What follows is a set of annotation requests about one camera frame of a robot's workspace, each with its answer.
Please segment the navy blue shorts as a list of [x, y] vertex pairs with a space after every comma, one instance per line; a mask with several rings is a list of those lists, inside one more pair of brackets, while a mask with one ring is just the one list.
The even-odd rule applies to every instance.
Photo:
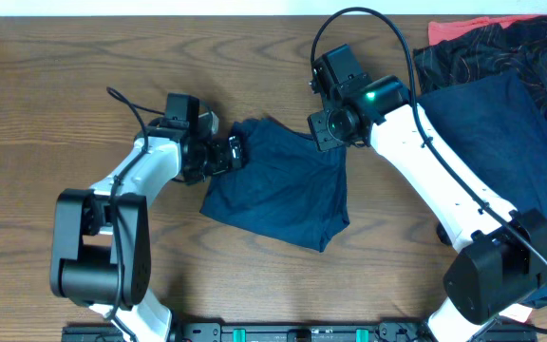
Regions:
[[202, 215], [322, 252], [349, 226], [347, 150], [319, 152], [312, 137], [268, 119], [234, 123], [244, 167], [213, 177]]

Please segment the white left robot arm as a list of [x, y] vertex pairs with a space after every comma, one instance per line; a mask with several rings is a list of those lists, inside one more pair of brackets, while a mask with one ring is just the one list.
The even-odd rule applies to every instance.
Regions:
[[238, 136], [149, 128], [110, 175], [85, 190], [64, 190], [55, 207], [50, 288], [107, 323], [66, 327], [63, 340], [182, 340], [173, 311], [149, 287], [148, 210], [170, 181], [204, 181], [245, 162]]

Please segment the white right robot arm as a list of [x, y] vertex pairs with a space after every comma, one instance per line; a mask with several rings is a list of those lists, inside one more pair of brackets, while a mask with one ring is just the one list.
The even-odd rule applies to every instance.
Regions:
[[547, 219], [520, 211], [481, 180], [443, 139], [426, 100], [410, 104], [400, 80], [366, 73], [316, 76], [322, 110], [308, 118], [320, 151], [364, 143], [390, 162], [435, 214], [457, 256], [446, 298], [425, 323], [434, 341], [469, 341], [547, 283]]

